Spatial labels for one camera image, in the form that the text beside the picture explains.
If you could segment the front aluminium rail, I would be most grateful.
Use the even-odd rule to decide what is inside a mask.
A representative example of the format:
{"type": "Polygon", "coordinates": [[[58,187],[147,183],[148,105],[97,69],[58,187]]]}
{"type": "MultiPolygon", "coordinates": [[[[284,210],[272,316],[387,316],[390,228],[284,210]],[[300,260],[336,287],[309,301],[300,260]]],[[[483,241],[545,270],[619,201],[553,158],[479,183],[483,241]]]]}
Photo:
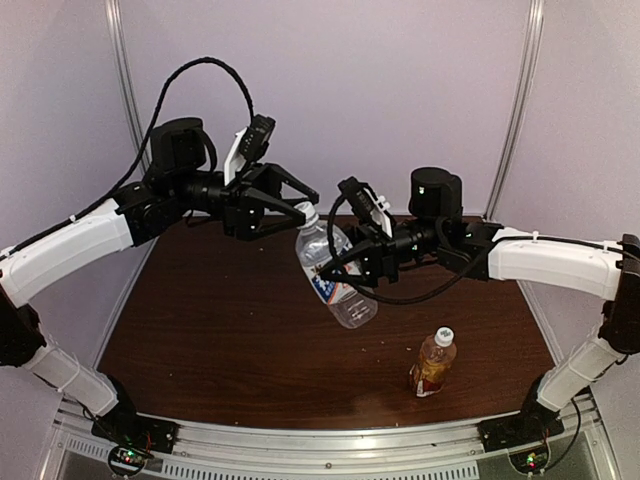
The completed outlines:
{"type": "MultiPolygon", "coordinates": [[[[253,429],[178,422],[172,453],[154,453],[131,479],[621,479],[606,429],[589,396],[579,436],[544,475],[512,464],[524,448],[549,447],[554,463],[577,426],[564,409],[565,431],[547,444],[487,451],[477,421],[359,430],[253,429]]],[[[71,403],[56,413],[53,437],[36,479],[123,479],[108,466],[113,444],[91,435],[91,423],[71,403]]]]}

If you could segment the amber tea bottle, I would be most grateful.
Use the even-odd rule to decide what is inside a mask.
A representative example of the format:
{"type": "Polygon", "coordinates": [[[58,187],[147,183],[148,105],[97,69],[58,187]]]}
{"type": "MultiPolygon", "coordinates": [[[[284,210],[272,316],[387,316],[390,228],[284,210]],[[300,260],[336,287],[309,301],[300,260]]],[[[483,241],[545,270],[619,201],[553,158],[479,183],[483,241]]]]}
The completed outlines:
{"type": "Polygon", "coordinates": [[[425,398],[442,390],[457,357],[455,343],[447,348],[439,347],[434,341],[434,335],[423,341],[418,359],[409,371],[411,390],[418,398],[425,398]]]}

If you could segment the clear water bottle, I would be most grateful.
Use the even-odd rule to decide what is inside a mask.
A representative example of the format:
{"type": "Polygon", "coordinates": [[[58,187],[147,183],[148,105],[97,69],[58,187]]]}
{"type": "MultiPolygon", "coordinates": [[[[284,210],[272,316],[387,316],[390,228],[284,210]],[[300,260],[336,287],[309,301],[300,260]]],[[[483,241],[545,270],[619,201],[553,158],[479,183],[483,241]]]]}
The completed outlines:
{"type": "Polygon", "coordinates": [[[312,290],[337,322],[346,329],[357,329],[378,312],[378,303],[352,286],[323,279],[319,272],[332,259],[327,234],[327,222],[315,214],[300,228],[295,251],[312,290]]]}

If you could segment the white water bottle cap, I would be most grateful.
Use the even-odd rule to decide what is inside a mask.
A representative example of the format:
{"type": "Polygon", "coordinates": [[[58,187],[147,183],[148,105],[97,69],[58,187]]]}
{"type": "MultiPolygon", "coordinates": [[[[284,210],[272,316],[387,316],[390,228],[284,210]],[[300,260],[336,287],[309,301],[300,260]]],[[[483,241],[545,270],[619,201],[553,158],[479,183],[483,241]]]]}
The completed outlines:
{"type": "Polygon", "coordinates": [[[304,201],[295,206],[295,208],[304,215],[304,223],[302,228],[308,228],[319,220],[319,215],[315,206],[310,201],[304,201]]]}

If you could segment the left aluminium frame post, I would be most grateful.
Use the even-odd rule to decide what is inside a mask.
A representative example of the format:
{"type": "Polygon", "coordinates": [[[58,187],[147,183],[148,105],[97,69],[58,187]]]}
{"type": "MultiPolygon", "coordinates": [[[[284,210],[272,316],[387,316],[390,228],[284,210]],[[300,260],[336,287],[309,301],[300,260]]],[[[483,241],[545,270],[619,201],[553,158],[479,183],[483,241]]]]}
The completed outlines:
{"type": "Polygon", "coordinates": [[[135,96],[134,82],[122,22],[121,2],[118,0],[105,0],[104,5],[125,119],[134,146],[134,153],[137,154],[142,144],[146,128],[141,123],[138,102],[135,96]]]}

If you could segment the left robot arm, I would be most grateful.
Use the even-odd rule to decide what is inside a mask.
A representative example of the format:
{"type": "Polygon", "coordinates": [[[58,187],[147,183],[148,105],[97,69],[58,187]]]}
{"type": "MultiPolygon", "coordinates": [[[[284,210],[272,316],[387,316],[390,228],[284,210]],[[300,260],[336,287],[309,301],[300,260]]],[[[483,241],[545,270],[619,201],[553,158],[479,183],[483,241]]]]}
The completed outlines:
{"type": "Polygon", "coordinates": [[[190,212],[221,222],[226,235],[252,241],[305,222],[297,200],[319,195],[283,167],[262,162],[275,121],[256,116],[237,133],[223,168],[199,118],[169,121],[150,133],[152,163],[142,180],[117,188],[88,213],[32,243],[1,253],[1,363],[23,367],[75,398],[96,425],[123,444],[137,442],[144,424],[121,384],[47,341],[30,300],[69,274],[162,235],[190,212]]]}

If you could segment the circuit board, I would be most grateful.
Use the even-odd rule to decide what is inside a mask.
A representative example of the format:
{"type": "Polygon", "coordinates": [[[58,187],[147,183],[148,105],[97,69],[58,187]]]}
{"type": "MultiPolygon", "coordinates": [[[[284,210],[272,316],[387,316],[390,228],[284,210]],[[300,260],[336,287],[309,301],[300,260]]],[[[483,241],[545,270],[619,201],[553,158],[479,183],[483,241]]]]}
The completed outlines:
{"type": "Polygon", "coordinates": [[[150,453],[116,445],[108,453],[107,465],[116,475],[131,476],[140,473],[152,458],[150,453]]]}
{"type": "Polygon", "coordinates": [[[509,460],[514,470],[523,475],[534,475],[544,470],[550,454],[546,447],[536,447],[511,452],[509,460]]]}

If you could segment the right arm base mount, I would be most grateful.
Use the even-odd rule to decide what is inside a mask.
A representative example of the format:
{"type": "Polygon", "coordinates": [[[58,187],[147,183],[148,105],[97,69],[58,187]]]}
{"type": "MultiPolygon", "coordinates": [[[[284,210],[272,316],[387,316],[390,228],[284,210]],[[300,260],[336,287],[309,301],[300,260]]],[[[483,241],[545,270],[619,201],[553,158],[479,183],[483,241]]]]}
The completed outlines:
{"type": "Polygon", "coordinates": [[[548,434],[554,436],[565,431],[558,411],[549,410],[537,401],[542,378],[539,376],[533,382],[518,413],[483,420],[478,424],[485,452],[543,442],[548,434]]]}

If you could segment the right circuit board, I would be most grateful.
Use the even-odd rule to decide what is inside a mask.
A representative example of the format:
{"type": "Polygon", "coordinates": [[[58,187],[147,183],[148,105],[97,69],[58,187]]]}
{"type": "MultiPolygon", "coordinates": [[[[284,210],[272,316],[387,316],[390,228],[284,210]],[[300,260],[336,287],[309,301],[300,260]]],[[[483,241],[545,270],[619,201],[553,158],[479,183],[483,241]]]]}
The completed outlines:
{"type": "Polygon", "coordinates": [[[509,460],[514,470],[523,475],[534,475],[544,470],[550,454],[546,447],[536,447],[511,452],[509,460]]]}

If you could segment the left circuit board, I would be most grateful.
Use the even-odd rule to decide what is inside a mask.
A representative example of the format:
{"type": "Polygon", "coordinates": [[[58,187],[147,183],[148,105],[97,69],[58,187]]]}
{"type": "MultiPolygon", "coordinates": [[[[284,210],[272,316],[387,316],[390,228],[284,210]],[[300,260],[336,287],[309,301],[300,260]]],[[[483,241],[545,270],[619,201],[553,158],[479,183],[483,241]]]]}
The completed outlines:
{"type": "Polygon", "coordinates": [[[116,475],[131,476],[140,473],[152,458],[150,453],[116,445],[108,453],[107,465],[116,475]]]}

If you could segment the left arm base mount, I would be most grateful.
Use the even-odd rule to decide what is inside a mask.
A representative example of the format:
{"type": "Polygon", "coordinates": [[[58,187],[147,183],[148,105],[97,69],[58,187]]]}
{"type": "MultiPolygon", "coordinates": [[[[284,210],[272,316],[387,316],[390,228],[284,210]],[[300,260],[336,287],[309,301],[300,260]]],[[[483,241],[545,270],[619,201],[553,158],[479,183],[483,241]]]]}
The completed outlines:
{"type": "Polygon", "coordinates": [[[168,420],[142,416],[124,386],[108,376],[116,390],[117,403],[104,415],[94,415],[91,433],[113,443],[139,451],[171,454],[178,424],[168,420]]]}

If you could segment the aluminium frame post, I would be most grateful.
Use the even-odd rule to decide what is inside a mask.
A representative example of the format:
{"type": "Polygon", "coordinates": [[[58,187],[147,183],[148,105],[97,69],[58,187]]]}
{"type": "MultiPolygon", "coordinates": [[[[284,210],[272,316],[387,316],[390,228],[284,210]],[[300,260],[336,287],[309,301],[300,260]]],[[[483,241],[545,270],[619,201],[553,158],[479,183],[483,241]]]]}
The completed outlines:
{"type": "Polygon", "coordinates": [[[122,22],[121,2],[118,0],[105,0],[104,5],[125,119],[134,146],[134,153],[137,154],[142,144],[146,128],[141,123],[138,102],[135,96],[134,82],[122,22]]]}
{"type": "Polygon", "coordinates": [[[517,142],[524,122],[528,98],[539,59],[544,30],[544,10],[545,2],[543,0],[531,0],[529,2],[521,62],[511,113],[501,149],[498,168],[483,215],[483,218],[487,220],[493,220],[496,216],[515,156],[517,142]]]}

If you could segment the white tea bottle cap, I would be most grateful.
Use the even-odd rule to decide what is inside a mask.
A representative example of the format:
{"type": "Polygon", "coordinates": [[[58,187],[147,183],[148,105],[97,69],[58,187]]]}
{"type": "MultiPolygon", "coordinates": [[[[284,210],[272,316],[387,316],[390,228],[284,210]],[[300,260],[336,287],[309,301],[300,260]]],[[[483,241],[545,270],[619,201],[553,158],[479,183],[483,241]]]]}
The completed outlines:
{"type": "Polygon", "coordinates": [[[454,331],[449,327],[440,327],[434,335],[435,343],[442,348],[447,348],[454,343],[454,331]]]}

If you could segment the right aluminium frame post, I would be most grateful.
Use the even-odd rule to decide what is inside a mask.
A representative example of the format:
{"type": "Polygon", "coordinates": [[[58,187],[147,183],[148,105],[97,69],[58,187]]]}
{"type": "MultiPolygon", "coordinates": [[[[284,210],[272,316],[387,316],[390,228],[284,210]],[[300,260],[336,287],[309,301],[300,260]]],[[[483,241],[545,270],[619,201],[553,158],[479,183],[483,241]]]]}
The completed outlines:
{"type": "Polygon", "coordinates": [[[528,98],[539,59],[544,30],[544,10],[545,2],[543,0],[531,0],[529,2],[521,62],[511,113],[501,149],[498,168],[483,215],[483,218],[487,220],[493,220],[496,216],[515,156],[517,142],[524,122],[528,98]]]}

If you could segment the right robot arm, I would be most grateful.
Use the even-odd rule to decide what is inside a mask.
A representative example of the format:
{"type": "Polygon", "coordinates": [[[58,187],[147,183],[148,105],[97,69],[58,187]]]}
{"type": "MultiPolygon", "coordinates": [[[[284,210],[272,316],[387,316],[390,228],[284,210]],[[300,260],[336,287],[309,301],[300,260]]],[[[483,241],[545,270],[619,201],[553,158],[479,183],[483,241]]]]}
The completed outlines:
{"type": "Polygon", "coordinates": [[[386,201],[354,177],[339,184],[336,206],[348,203],[359,223],[344,253],[331,248],[319,271],[365,296],[381,278],[394,283],[401,271],[424,259],[453,273],[434,290],[408,299],[427,301],[463,278],[516,280],[591,294],[603,300],[603,323],[569,358],[534,383],[512,430],[535,440],[551,419],[613,364],[639,352],[639,239],[586,241],[522,232],[487,221],[463,219],[462,181],[447,170],[422,167],[410,176],[411,220],[397,223],[386,201]]]}

